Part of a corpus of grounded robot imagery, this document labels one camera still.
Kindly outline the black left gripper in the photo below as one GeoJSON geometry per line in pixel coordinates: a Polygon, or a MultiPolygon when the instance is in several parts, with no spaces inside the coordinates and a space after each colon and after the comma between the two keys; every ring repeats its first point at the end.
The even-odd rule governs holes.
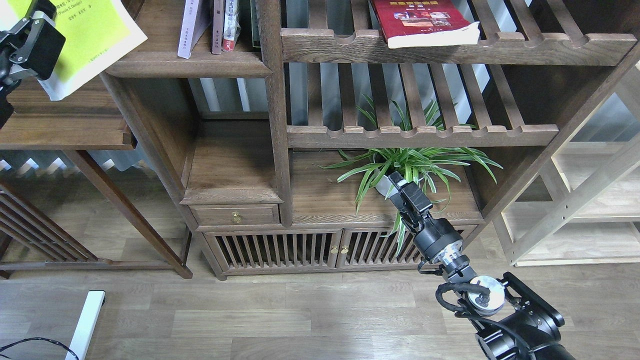
{"type": "Polygon", "coordinates": [[[66,37],[55,28],[57,7],[50,0],[32,0],[25,17],[1,32],[1,99],[25,78],[48,80],[66,37]]]}

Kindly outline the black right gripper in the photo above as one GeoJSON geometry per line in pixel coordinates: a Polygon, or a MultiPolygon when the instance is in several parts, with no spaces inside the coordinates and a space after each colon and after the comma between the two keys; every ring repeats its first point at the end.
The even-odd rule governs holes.
{"type": "Polygon", "coordinates": [[[434,218],[433,207],[425,193],[414,182],[407,182],[398,171],[388,175],[391,202],[398,209],[402,223],[413,235],[413,243],[430,264],[449,265],[462,254],[462,237],[445,218],[434,218]]]}

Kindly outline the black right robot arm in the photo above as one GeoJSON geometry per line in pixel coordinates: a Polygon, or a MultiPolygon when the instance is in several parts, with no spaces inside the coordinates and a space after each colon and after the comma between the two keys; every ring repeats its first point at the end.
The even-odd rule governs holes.
{"type": "Polygon", "coordinates": [[[430,214],[432,203],[414,182],[394,172],[391,202],[413,235],[423,264],[436,265],[444,283],[435,298],[457,318],[469,320],[489,360],[571,360],[562,346],[562,315],[510,272],[501,279],[478,275],[461,253],[462,237],[445,218],[430,214]]]}

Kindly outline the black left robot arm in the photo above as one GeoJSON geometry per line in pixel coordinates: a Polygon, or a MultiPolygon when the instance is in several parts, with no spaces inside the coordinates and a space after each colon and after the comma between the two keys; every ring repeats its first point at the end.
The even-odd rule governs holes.
{"type": "Polygon", "coordinates": [[[23,18],[2,30],[0,43],[0,125],[14,112],[7,96],[22,80],[50,78],[66,37],[55,28],[57,8],[49,0],[33,0],[23,18]]]}

